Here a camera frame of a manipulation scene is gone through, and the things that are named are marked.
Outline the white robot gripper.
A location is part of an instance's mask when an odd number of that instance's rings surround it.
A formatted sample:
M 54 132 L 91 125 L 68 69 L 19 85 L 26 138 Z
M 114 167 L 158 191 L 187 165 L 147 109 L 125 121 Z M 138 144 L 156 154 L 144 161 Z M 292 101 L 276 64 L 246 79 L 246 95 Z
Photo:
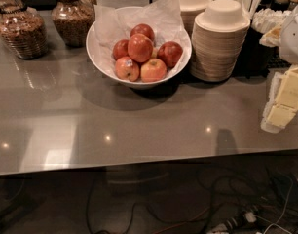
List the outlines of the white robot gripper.
M 279 56 L 291 64 L 298 64 L 298 5 L 282 25 Z M 262 114 L 261 129 L 276 134 L 292 121 L 297 112 L 298 65 L 291 65 L 284 73 L 274 74 L 269 100 Z

